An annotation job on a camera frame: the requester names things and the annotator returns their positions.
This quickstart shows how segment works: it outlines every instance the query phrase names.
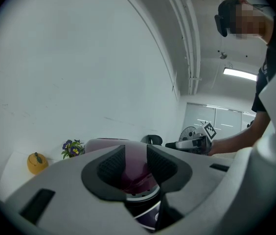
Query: black t-shirt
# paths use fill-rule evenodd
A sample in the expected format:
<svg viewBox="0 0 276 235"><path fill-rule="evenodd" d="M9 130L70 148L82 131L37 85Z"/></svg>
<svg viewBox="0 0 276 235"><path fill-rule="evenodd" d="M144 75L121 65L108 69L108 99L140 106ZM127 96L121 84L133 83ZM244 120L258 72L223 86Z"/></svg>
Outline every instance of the black t-shirt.
<svg viewBox="0 0 276 235"><path fill-rule="evenodd" d="M272 37L267 45L267 51L263 66L259 69L256 81L256 93L252 106L254 112L266 112L259 94L276 73L276 17L274 17L274 28Z"/></svg>

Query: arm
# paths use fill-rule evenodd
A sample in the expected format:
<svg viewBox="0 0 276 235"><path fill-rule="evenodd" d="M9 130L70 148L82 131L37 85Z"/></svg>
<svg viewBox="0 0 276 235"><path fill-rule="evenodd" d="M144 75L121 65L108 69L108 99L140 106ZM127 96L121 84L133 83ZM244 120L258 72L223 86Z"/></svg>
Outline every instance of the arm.
<svg viewBox="0 0 276 235"><path fill-rule="evenodd" d="M270 117L267 112L258 111L253 124L249 128L235 136L213 141L212 149L208 155L212 156L217 153L235 152L242 148L253 146L254 143L262 137L269 122Z"/></svg>

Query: man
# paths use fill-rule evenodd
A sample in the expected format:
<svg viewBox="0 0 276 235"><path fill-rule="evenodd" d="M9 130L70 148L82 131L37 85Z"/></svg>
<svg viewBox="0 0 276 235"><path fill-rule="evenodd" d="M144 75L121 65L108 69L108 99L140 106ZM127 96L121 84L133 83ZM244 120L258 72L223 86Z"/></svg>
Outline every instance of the man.
<svg viewBox="0 0 276 235"><path fill-rule="evenodd" d="M270 117L259 99L259 94L276 73L276 17L273 20L268 18L246 0L225 0L218 7L215 21L222 36L226 37L229 31L239 39L256 37L264 41L268 48L264 64L257 75L252 106L256 116L252 125L235 136L215 140L212 143L209 156L217 153L236 152L242 148L253 146L263 135L270 122Z"/></svg>

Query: potted flower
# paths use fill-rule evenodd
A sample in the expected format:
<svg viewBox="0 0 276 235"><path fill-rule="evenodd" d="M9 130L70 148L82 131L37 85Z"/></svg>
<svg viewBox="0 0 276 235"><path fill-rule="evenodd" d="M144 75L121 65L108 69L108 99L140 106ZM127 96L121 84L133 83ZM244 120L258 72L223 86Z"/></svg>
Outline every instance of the potted flower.
<svg viewBox="0 0 276 235"><path fill-rule="evenodd" d="M76 157L76 156L84 154L85 149L81 144L82 143L80 142L80 140L74 140L74 142L72 142L72 140L67 140L63 144L63 148L62 148L63 151L61 154L64 154L63 159L66 156L69 156L70 158L72 158L72 157Z"/></svg>

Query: purple flower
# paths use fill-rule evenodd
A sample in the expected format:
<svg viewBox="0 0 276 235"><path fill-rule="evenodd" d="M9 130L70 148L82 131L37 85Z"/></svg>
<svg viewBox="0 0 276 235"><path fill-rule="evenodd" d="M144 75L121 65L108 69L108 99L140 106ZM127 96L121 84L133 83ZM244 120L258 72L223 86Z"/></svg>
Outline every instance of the purple flower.
<svg viewBox="0 0 276 235"><path fill-rule="evenodd" d="M67 140L66 143L63 144L62 149L65 150L68 147L68 145L71 144L71 143L72 143L71 140Z"/></svg>
<svg viewBox="0 0 276 235"><path fill-rule="evenodd" d="M78 156L80 154L80 148L78 146L72 146L69 152L74 156Z"/></svg>

